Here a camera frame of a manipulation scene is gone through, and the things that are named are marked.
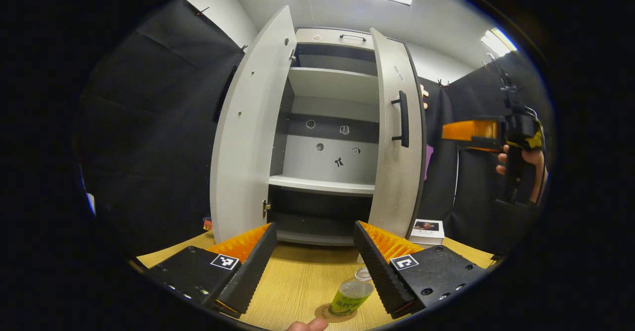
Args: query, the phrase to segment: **black curtain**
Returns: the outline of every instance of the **black curtain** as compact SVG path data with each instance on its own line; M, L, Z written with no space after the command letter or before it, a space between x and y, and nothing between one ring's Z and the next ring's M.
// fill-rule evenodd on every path
M542 80L531 62L517 52L498 61L517 85L524 104L537 112L544 125L547 169L552 170L555 126ZM421 77L419 80L430 93L424 99L429 103L427 136L435 150L417 218L442 220L447 237L479 250L505 254L536 215L520 211L511 215L495 205L505 186L504 177L495 171L499 163L496 154L457 149L453 141L441 139L444 124L510 113L504 105L499 74L494 67L483 66L449 85L440 86Z
M75 126L97 218L130 256L192 238L209 216L213 117L244 53L186 0L94 69Z

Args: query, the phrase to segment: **coaster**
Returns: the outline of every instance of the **coaster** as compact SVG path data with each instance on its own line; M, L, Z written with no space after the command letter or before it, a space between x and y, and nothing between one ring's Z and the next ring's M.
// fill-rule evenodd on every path
M337 317L336 315L332 315L332 313L328 312L328 307L331 304L324 304L316 309L316 317L320 318L326 322L344 322L348 321L357 315L357 310L353 311L350 315L345 315L342 317Z

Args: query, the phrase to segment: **wooden table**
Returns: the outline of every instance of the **wooden table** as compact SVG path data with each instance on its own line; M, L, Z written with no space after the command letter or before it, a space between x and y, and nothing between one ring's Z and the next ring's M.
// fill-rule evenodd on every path
M209 248L215 245L214 236L206 232L138 259L150 268L189 245ZM492 254L449 238L444 239L443 245L479 267L486 268L492 264ZM315 309L333 301L339 285L363 266L357 263L357 258L358 250L354 247L314 247L279 242L249 309L240 321L273 331L285 331L294 321L310 322L315 318ZM327 331L363 331L396 320L385 312L379 295L373 292L358 309L356 317L329 324Z

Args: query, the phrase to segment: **plastic bottle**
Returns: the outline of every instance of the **plastic bottle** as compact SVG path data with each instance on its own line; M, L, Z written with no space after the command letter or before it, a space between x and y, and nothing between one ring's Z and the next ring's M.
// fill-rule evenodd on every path
M354 277L340 285L328 312L338 317L350 315L368 299L373 289L368 269L360 268Z

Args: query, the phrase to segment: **green label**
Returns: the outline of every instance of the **green label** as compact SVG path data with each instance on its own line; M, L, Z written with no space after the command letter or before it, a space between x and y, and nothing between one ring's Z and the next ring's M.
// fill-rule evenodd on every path
M361 306L361 304L365 302L369 296L370 295L359 298L347 297L342 295L342 293L338 290L337 295L335 295L335 299L333 299L331 306L328 308L328 312L338 317L350 315L353 311L357 310L357 308Z

